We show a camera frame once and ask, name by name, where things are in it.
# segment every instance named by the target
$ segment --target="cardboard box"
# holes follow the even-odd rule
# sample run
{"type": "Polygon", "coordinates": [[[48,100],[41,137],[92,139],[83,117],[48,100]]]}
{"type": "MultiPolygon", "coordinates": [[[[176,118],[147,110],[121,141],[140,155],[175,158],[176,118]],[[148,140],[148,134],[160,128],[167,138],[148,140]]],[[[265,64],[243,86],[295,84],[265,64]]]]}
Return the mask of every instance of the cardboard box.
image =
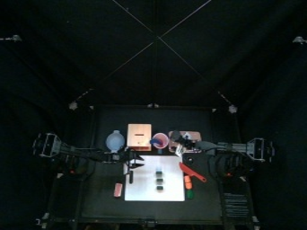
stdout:
{"type": "Polygon", "coordinates": [[[136,151],[151,151],[151,125],[128,124],[127,146],[136,151]]]}

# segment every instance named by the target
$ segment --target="red object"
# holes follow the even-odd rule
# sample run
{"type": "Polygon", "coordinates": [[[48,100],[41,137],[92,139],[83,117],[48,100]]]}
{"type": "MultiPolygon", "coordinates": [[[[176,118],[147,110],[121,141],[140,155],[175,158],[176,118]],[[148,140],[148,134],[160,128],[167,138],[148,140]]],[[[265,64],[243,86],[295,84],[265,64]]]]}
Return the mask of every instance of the red object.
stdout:
{"type": "Polygon", "coordinates": [[[201,176],[200,174],[196,173],[196,171],[193,171],[185,164],[183,164],[181,162],[179,162],[179,167],[180,169],[189,175],[189,176],[195,176],[201,182],[207,182],[207,178],[204,176],[201,176]]]}
{"type": "Polygon", "coordinates": [[[191,182],[191,178],[188,175],[184,176],[184,184],[185,184],[185,188],[188,190],[191,190],[192,189],[192,182],[191,182]]]}

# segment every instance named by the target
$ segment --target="cup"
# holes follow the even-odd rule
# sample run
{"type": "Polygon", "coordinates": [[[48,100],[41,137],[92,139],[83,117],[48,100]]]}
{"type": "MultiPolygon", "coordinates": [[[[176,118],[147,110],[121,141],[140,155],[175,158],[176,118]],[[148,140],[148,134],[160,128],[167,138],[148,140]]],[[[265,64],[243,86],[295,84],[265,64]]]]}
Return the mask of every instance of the cup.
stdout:
{"type": "Polygon", "coordinates": [[[169,143],[169,138],[164,133],[157,133],[155,134],[155,136],[152,137],[152,145],[153,147],[156,147],[157,149],[164,148],[168,143],[169,143]]]}

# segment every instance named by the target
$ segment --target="light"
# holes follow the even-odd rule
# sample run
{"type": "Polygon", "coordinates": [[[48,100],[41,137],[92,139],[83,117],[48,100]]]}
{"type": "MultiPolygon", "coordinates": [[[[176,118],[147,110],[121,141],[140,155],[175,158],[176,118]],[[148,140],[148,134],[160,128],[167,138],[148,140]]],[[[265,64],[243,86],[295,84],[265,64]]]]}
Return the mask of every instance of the light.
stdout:
{"type": "Polygon", "coordinates": [[[15,42],[16,42],[16,41],[23,41],[23,39],[20,38],[19,35],[13,35],[12,38],[0,38],[0,40],[13,40],[15,42]]]}
{"type": "Polygon", "coordinates": [[[296,37],[292,42],[303,44],[303,42],[307,43],[307,40],[304,40],[302,37],[296,37]]]}

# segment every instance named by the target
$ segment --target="green object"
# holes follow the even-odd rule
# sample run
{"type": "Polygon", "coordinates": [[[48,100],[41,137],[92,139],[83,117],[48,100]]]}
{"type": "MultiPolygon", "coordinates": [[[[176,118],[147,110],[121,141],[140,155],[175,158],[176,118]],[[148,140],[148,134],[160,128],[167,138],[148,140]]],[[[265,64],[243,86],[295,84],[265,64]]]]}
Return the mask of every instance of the green object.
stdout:
{"type": "Polygon", "coordinates": [[[195,193],[192,190],[187,190],[187,198],[192,199],[195,197],[195,193]]]}

